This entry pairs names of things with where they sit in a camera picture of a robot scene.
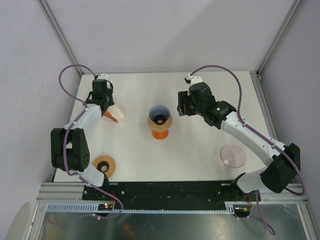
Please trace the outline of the blue glass dripper cone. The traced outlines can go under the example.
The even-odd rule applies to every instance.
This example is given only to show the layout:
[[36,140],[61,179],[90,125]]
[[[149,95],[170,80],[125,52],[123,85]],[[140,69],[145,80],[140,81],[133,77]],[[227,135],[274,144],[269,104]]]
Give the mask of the blue glass dripper cone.
[[155,105],[149,111],[149,118],[156,125],[165,124],[170,118],[170,110],[164,105]]

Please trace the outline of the orange glass flask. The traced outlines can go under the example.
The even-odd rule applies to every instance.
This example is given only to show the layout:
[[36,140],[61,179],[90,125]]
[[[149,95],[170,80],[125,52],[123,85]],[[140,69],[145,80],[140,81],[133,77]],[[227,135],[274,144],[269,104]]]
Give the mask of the orange glass flask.
[[152,130],[151,132],[152,132],[152,136],[157,140],[164,140],[169,135],[169,130],[168,129],[165,130],[165,131]]

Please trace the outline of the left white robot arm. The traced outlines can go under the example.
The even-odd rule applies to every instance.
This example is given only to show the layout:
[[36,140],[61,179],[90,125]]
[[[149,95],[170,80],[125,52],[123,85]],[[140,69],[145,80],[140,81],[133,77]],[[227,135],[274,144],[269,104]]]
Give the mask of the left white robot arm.
[[93,194],[100,200],[110,196],[111,188],[104,184],[105,175],[92,164],[86,134],[114,104],[113,84],[106,75],[100,76],[92,81],[92,91],[75,120],[50,133],[52,166],[94,186]]

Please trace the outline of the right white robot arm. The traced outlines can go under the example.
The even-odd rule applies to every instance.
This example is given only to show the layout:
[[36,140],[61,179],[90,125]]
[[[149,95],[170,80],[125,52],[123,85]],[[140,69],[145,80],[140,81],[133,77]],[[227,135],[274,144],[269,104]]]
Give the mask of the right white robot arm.
[[281,193],[297,175],[300,149],[272,139],[238,118],[237,110],[226,101],[217,101],[210,87],[202,80],[186,80],[187,91],[178,92],[177,111],[180,116],[201,116],[211,127],[235,137],[264,163],[254,172],[242,173],[230,188],[231,196],[242,201],[252,191],[267,188]]

